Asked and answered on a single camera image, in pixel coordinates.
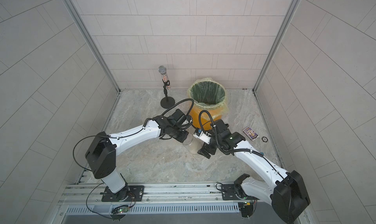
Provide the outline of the clear oatmeal jar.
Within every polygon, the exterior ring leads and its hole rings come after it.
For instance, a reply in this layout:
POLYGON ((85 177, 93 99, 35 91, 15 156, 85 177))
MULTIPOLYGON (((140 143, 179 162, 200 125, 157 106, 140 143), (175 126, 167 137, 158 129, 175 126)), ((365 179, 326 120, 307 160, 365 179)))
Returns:
POLYGON ((191 154, 198 154, 198 151, 202 148, 203 142, 197 138, 195 138, 192 134, 189 134, 185 141, 183 142, 183 146, 191 153, 191 154))

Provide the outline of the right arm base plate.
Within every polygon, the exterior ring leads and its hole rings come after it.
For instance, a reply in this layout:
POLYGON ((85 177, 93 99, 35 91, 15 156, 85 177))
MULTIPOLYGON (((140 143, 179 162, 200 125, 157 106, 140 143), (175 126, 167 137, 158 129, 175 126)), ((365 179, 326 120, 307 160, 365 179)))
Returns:
POLYGON ((223 200, 258 200, 246 195, 240 185, 217 183, 215 187, 221 192, 223 200))

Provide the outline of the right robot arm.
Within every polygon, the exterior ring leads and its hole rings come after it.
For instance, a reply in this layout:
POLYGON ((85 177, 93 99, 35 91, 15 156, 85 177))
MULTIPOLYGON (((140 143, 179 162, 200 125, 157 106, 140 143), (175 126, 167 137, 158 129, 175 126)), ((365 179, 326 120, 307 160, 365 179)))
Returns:
POLYGON ((209 131, 203 124, 194 136, 203 141, 198 154, 211 158, 217 150, 224 155, 233 155, 245 162, 262 179, 257 182, 249 175, 242 175, 234 182, 234 189, 240 199, 255 197, 270 204, 275 213, 287 224, 292 224, 310 205, 310 198, 302 176, 279 167, 257 151, 243 135, 230 132, 221 119, 210 118, 209 131))

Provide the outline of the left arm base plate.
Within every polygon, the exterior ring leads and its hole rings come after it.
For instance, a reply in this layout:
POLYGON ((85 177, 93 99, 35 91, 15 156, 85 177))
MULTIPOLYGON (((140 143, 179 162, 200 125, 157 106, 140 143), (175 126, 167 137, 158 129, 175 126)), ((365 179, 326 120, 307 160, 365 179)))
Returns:
POLYGON ((144 195, 145 187, 142 185, 125 186, 119 192, 113 193, 107 186, 103 193, 101 193, 102 202, 131 202, 141 201, 144 195))

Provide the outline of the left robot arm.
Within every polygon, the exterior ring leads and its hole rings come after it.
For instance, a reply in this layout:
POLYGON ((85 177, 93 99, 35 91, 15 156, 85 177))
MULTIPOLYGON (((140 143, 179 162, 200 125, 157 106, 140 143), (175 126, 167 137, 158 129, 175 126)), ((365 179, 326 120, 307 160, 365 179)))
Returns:
POLYGON ((79 167, 91 171, 97 180, 102 180, 112 193, 119 193, 127 187, 127 183, 116 169, 117 156, 147 140, 155 138, 164 140, 166 135, 169 136, 168 139, 184 142, 189 134, 187 129, 193 124, 190 116, 193 106, 193 99, 183 99, 161 115, 147 118, 141 126, 120 133, 107 134, 102 131, 96 135, 87 136, 78 143, 93 138, 85 153, 89 168, 78 163, 75 150, 72 151, 73 160, 79 167))

